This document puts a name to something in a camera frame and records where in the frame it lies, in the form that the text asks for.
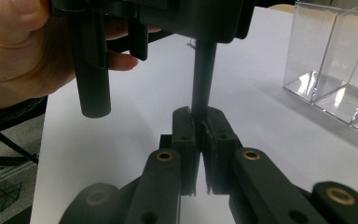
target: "gray floor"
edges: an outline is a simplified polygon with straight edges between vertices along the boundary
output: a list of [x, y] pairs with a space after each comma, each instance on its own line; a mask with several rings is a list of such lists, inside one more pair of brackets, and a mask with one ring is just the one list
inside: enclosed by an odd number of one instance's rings
[[[38, 153], [42, 140], [44, 119], [44, 116], [30, 119], [15, 127], [4, 130], [2, 133], [30, 153]], [[19, 155], [0, 142], [0, 156]], [[32, 205], [37, 166], [29, 162], [21, 167], [3, 169], [0, 173], [6, 174], [6, 181], [12, 184], [21, 182], [20, 198], [5, 211], [0, 213], [0, 224], [2, 224]]]

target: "white surface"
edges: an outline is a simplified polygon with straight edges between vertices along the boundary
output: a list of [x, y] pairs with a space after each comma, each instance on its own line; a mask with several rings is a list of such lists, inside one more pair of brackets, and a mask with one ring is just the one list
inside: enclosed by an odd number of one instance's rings
[[[358, 133], [282, 87], [291, 20], [257, 8], [245, 40], [218, 46], [210, 105], [294, 184], [311, 190], [333, 180], [358, 190]], [[113, 112], [103, 119], [81, 115], [75, 82], [49, 97], [31, 223], [58, 223], [88, 185], [121, 188], [142, 173], [159, 135], [171, 133], [173, 110], [191, 105], [188, 42], [178, 35], [159, 40], [146, 62], [112, 73]], [[181, 224], [234, 223], [227, 197], [207, 196], [204, 182], [199, 174], [198, 196], [182, 197]]]

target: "finger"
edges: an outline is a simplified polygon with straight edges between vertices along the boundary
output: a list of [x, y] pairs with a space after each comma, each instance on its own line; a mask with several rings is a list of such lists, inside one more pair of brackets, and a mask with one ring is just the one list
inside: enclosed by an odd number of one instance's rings
[[48, 0], [0, 0], [0, 42], [18, 44], [48, 20]]
[[130, 54], [108, 50], [108, 63], [109, 70], [128, 71], [138, 64], [138, 60]]
[[[155, 33], [160, 30], [158, 27], [150, 26], [148, 31], [149, 33]], [[105, 31], [106, 39], [108, 40], [115, 40], [126, 36], [129, 32], [127, 20], [117, 17], [107, 17], [105, 20]]]

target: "transparent plastic bin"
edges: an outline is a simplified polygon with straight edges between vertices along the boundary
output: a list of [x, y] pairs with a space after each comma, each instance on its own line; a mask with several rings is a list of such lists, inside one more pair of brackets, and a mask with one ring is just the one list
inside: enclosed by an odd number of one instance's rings
[[283, 86], [358, 129], [358, 0], [296, 2]]

